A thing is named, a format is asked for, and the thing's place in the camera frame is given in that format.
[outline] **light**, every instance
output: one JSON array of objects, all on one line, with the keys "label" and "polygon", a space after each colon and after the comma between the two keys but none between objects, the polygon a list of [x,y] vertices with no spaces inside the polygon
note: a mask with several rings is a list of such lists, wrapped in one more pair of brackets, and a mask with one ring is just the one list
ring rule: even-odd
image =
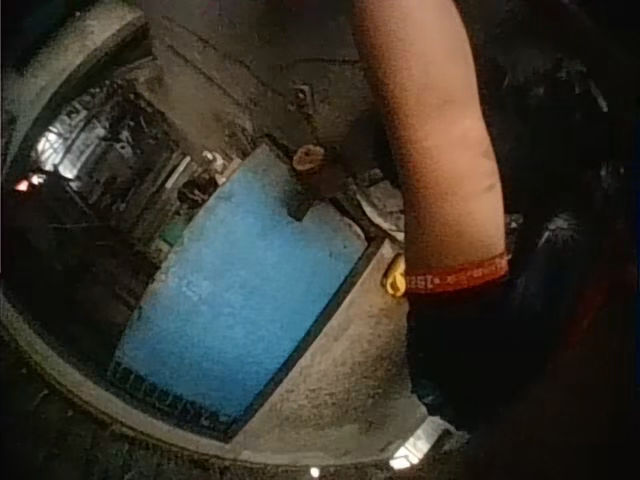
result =
[{"label": "light", "polygon": [[29,181],[33,185],[42,185],[46,179],[47,179],[47,177],[45,177],[42,173],[34,173],[29,178]]},{"label": "light", "polygon": [[29,190],[29,180],[20,180],[14,187],[18,192],[26,192]]},{"label": "light", "polygon": [[417,465],[442,432],[448,428],[448,424],[437,417],[427,418],[411,438],[396,451],[393,458],[389,460],[389,465],[395,470]]},{"label": "light", "polygon": [[391,465],[394,470],[404,470],[405,468],[409,468],[411,466],[411,462],[405,457],[399,457],[389,460],[389,465]]}]

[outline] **concrete wall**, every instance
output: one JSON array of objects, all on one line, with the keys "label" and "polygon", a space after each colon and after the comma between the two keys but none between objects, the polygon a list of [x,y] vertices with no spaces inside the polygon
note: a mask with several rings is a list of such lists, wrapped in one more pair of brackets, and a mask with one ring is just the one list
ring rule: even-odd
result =
[{"label": "concrete wall", "polygon": [[[349,2],[142,1],[173,114],[214,150],[234,131],[338,144],[370,105]],[[311,118],[295,87],[310,87]]]}]

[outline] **person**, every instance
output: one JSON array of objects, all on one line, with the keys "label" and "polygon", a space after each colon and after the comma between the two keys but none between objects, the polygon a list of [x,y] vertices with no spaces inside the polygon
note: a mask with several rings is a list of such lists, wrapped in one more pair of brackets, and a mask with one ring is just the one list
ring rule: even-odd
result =
[{"label": "person", "polygon": [[535,255],[510,273],[500,173],[453,0],[356,1],[353,19],[405,203],[412,389],[473,432],[562,342],[595,229],[579,212],[547,219]]},{"label": "person", "polygon": [[472,428],[505,394],[508,264],[471,47],[451,0],[355,2],[354,24],[405,202],[412,386],[430,413]]}]

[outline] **red wristband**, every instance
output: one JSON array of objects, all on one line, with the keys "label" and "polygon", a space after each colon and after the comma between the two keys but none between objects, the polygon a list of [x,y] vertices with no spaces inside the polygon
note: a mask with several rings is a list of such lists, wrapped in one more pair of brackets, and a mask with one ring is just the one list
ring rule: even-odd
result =
[{"label": "red wristband", "polygon": [[428,273],[407,273],[407,293],[443,293],[478,287],[506,276],[509,271],[507,253],[479,262]]}]

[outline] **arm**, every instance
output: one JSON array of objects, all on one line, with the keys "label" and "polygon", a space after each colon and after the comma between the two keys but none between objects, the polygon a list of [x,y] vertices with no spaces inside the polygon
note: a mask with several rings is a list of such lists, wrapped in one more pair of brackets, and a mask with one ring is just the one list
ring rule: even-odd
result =
[{"label": "arm", "polygon": [[400,166],[409,272],[505,250],[500,177],[452,0],[356,0],[355,35]]}]

